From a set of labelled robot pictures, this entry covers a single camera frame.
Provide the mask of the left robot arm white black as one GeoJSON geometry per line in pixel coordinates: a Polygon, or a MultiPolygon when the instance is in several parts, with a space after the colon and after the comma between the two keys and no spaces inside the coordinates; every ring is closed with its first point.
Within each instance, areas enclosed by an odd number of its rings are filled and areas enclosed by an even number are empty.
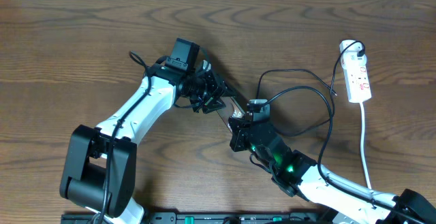
{"type": "Polygon", "coordinates": [[[95,127],[79,125],[71,135],[59,187],[61,197],[93,211],[90,223],[140,223],[144,208],[132,195],[138,145],[155,121],[189,100],[194,112],[218,111],[236,91],[217,74],[194,42],[178,38],[171,55],[152,65],[135,52],[129,57],[143,67],[136,92],[109,118],[95,127]]]}

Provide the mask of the Samsung Galaxy smartphone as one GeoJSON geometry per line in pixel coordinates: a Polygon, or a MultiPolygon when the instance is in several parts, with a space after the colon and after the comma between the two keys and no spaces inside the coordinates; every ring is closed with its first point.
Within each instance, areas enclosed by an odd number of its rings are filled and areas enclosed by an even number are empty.
{"type": "Polygon", "coordinates": [[[233,97],[221,97],[224,108],[217,111],[218,115],[229,129],[232,132],[230,127],[229,118],[244,118],[245,111],[241,108],[238,102],[233,97]]]}

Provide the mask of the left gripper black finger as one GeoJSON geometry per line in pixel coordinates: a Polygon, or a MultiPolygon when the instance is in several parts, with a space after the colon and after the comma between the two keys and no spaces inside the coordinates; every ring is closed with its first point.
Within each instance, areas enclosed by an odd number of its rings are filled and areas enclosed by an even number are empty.
{"type": "Polygon", "coordinates": [[[210,98],[203,106],[202,111],[204,114],[208,114],[220,109],[225,108],[226,105],[221,98],[210,98]]]}
{"type": "Polygon", "coordinates": [[[224,84],[222,97],[236,97],[238,95],[237,90],[229,84],[224,84]]]}

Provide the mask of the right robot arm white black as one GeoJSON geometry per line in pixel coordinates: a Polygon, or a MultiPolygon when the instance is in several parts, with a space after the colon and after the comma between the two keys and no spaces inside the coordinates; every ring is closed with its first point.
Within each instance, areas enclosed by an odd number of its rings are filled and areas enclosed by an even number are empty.
{"type": "Polygon", "coordinates": [[[292,150],[270,121],[230,118],[230,147],[248,150],[268,170],[287,195],[295,195],[344,214],[357,223],[434,223],[435,207],[421,194],[374,191],[329,171],[303,153],[292,150]]]}

